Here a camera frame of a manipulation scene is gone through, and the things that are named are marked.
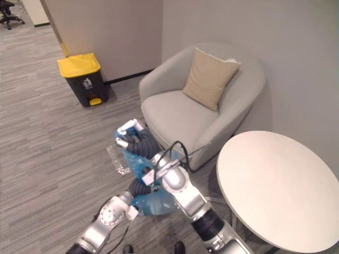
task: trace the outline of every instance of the black shoe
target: black shoe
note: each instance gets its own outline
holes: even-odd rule
[[[185,254],[185,245],[182,241],[175,243],[174,254]]]
[[[126,245],[123,247],[122,253],[134,253],[133,247],[131,245]]]

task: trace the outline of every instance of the black baseboard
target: black baseboard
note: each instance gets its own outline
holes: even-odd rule
[[[50,25],[50,23],[49,23],[49,22],[47,22],[47,23],[41,23],[41,24],[34,25],[34,27],[38,28],[38,27],[44,26],[44,25]]]
[[[135,73],[135,74],[132,74],[132,75],[129,75],[129,76],[126,76],[126,77],[122,77],[122,78],[117,78],[117,79],[105,81],[104,83],[105,83],[105,86],[108,86],[108,85],[111,85],[113,83],[124,81],[124,80],[130,79],[130,78],[135,78],[135,77],[146,75],[146,74],[150,73],[152,70],[154,70],[154,69],[146,70],[146,71],[139,72],[139,73]]]

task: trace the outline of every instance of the trash can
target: trash can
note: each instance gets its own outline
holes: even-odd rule
[[[60,73],[84,107],[108,100],[109,90],[100,74],[100,65],[93,53],[58,60]]]

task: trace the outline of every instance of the floor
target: floor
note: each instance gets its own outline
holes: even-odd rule
[[[52,28],[34,28],[21,16],[26,25],[0,26],[0,252],[65,253],[102,202],[133,179],[114,170],[106,147],[114,146],[117,127],[142,119],[140,78],[114,84],[108,102],[83,108],[59,74],[56,60],[64,56]],[[203,194],[221,197],[215,164],[214,158],[191,179]],[[230,222],[228,206],[214,207]],[[113,231],[103,253],[125,226]],[[240,222],[238,233],[255,253],[271,248]],[[187,253],[208,253],[180,212],[137,217],[114,253],[127,243],[137,253],[173,253],[177,240]]]

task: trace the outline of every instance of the table top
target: table top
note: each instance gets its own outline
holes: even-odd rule
[[[217,162],[221,191],[237,217],[285,250],[319,252],[339,240],[339,182],[310,149],[286,136],[234,136]]]

